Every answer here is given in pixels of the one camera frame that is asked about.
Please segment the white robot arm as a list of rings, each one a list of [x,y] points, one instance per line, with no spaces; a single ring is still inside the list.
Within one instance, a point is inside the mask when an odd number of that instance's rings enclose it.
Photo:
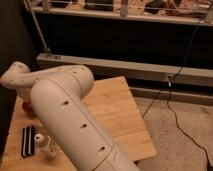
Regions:
[[[82,103],[94,83],[88,67],[63,65],[32,72],[26,64],[15,62],[0,83],[32,105],[78,171],[139,171]]]

